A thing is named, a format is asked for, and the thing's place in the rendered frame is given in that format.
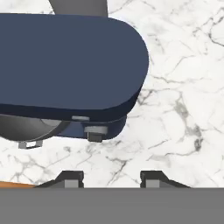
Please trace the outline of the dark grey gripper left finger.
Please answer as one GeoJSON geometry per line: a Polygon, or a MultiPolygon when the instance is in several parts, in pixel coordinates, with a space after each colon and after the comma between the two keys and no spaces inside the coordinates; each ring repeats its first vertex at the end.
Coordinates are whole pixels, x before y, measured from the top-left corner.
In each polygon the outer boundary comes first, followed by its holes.
{"type": "Polygon", "coordinates": [[[83,179],[83,171],[62,171],[56,179],[36,185],[36,188],[83,188],[83,179]]]}

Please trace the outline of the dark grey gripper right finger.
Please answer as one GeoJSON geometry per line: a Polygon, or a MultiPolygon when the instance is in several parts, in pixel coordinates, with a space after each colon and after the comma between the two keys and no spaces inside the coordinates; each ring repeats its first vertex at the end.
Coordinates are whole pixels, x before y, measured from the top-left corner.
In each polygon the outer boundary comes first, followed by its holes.
{"type": "Polygon", "coordinates": [[[162,171],[140,171],[141,188],[178,187],[187,188],[177,181],[168,179],[162,171]]]}

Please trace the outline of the grey metal mixer bowl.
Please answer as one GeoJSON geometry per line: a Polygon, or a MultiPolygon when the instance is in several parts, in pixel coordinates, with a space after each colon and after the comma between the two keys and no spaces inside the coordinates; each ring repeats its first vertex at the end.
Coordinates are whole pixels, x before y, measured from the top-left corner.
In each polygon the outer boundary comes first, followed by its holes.
{"type": "Polygon", "coordinates": [[[34,142],[58,135],[70,122],[0,115],[0,137],[15,142],[34,142]]]}

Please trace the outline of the navy blue stand mixer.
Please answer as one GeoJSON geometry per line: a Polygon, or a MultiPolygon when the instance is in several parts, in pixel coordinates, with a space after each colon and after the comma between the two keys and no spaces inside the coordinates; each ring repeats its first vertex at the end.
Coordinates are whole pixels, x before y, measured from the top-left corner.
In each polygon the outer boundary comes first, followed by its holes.
{"type": "Polygon", "coordinates": [[[70,122],[54,137],[118,136],[148,67],[144,40],[122,21],[0,13],[0,115],[70,122]]]}

